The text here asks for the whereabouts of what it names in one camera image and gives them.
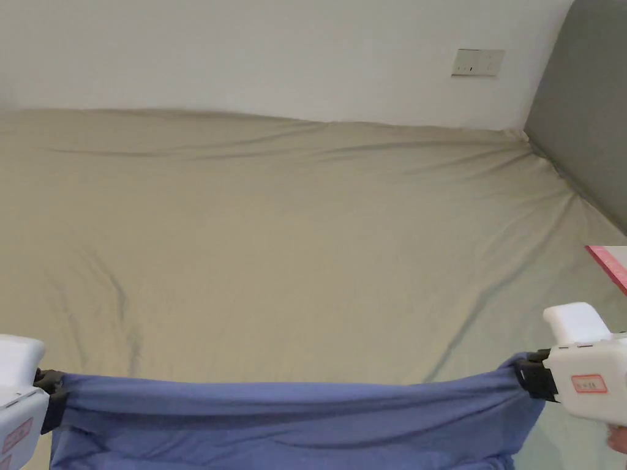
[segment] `red label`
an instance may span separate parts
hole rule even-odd
[[[0,462],[0,470],[9,470],[9,465],[11,465],[11,456],[8,456]]]
[[[28,436],[28,433],[31,432],[32,425],[33,425],[33,418],[29,418],[28,420],[20,424],[15,431],[10,433],[4,440],[2,454],[5,455],[12,448],[17,446],[19,442],[22,441],[26,436]]]
[[[575,391],[579,394],[606,394],[608,388],[603,377],[595,375],[573,375],[571,377]]]

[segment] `upholstered headboard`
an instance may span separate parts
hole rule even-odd
[[[574,1],[525,130],[627,232],[627,0]]]

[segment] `blue cloth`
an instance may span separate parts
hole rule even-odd
[[[52,469],[513,469],[544,402],[498,370],[436,384],[179,384],[65,375]]]

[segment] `human hand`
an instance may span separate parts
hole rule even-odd
[[[608,426],[608,446],[616,452],[627,454],[627,427]]]

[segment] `beige bed sheet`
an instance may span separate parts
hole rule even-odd
[[[584,250],[625,237],[502,132],[19,112],[0,201],[0,331],[45,341],[46,368],[411,384],[551,346],[550,305],[627,323]],[[566,422],[545,412],[521,468],[611,461]]]

